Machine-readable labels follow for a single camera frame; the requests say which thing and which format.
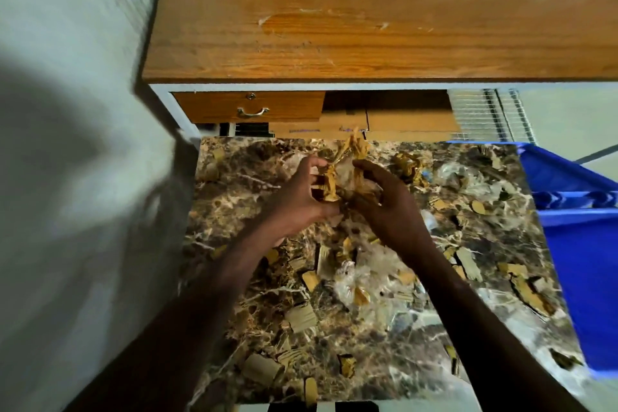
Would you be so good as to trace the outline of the person's left hand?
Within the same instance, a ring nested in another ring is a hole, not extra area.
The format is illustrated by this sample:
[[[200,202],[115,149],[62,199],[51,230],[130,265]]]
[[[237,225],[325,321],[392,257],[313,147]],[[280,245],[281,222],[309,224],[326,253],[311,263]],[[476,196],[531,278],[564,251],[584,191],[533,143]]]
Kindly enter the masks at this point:
[[[293,236],[313,223],[329,219],[309,219],[310,202],[322,202],[313,197],[312,186],[321,179],[313,174],[315,167],[327,166],[324,158],[309,155],[303,158],[292,177],[278,190],[259,216],[259,239],[272,248],[288,236]]]

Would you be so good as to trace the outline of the person's right hand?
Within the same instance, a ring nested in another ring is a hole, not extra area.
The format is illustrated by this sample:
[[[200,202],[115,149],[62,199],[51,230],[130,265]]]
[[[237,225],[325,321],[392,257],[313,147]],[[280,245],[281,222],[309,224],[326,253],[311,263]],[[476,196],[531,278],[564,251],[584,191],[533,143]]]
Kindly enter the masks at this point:
[[[350,206],[357,211],[351,201]],[[377,214],[361,215],[375,236],[418,275],[421,267],[437,254],[415,198],[396,175],[392,174],[392,204]]]

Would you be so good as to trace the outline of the brown tape plastic wad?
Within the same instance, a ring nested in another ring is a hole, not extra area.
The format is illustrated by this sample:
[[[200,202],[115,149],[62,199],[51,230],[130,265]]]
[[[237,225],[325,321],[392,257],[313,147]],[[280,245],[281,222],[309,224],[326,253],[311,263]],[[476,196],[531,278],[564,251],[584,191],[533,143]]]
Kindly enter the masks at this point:
[[[319,167],[323,183],[314,186],[320,190],[324,202],[348,201],[356,194],[379,203],[382,189],[364,178],[364,171],[354,166],[355,160],[368,158],[370,144],[357,129],[338,145],[334,158],[327,166]]]

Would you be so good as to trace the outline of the person's right forearm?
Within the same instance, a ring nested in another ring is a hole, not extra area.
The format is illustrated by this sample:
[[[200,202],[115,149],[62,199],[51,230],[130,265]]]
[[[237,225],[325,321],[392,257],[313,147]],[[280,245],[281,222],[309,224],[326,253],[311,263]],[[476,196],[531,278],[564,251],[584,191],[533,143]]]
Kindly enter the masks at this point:
[[[483,412],[588,412],[436,249],[403,257],[428,291]]]

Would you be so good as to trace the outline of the person's left forearm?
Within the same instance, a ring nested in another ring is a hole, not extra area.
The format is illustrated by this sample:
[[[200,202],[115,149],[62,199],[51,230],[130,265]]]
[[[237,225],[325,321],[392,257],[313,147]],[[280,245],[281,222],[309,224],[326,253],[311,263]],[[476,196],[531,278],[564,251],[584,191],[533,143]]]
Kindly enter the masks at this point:
[[[243,231],[63,412],[183,412],[259,261],[283,236]]]

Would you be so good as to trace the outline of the small crumpled brown tape ball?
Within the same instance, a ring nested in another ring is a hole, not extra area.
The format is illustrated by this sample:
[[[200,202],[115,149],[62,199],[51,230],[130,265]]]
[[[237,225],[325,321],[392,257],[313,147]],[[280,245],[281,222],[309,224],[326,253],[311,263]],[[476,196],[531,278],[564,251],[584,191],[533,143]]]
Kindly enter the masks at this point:
[[[429,185],[428,169],[420,158],[407,152],[399,152],[393,156],[391,161],[398,171],[400,179],[406,184],[420,187]]]

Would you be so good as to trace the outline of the brown cardboard box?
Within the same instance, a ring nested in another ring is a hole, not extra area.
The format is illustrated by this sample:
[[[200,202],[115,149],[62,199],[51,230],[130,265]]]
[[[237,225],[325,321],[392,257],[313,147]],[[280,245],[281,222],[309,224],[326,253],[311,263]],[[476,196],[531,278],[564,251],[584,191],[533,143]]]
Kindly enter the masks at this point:
[[[368,109],[367,120],[370,141],[441,142],[462,132],[450,108]]]
[[[316,121],[270,122],[268,131],[276,138],[284,139],[346,139],[355,130],[369,130],[365,109],[327,110]]]

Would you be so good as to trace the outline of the crumpled clear plastic wrap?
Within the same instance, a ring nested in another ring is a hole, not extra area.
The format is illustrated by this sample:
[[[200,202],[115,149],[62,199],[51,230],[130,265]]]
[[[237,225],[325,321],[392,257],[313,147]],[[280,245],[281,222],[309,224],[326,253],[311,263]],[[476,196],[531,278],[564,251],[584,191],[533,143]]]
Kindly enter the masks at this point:
[[[372,268],[366,260],[354,260],[342,251],[323,244],[316,252],[316,276],[334,291],[348,308],[376,304],[388,288],[388,275]]]

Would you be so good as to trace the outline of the wooden drawer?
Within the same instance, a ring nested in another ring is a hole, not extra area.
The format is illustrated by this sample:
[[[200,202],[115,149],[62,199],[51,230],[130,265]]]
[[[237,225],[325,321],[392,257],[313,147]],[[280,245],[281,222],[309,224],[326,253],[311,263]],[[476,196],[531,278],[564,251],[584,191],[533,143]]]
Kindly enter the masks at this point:
[[[194,124],[316,121],[325,91],[176,92]]]

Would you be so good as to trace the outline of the wooden desk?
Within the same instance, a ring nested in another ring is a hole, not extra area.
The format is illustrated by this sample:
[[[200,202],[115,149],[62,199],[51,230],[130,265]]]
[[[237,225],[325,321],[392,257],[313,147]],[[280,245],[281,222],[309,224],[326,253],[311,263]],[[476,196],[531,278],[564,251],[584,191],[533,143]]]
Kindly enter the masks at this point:
[[[157,0],[142,79],[176,92],[618,86],[618,0]]]

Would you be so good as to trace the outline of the blue plastic bin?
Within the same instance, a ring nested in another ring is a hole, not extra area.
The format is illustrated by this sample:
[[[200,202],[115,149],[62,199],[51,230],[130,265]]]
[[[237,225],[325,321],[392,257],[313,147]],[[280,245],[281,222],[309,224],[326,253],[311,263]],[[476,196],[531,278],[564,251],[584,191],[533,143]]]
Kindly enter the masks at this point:
[[[446,258],[568,389],[618,376],[618,184],[530,143],[438,143]]]

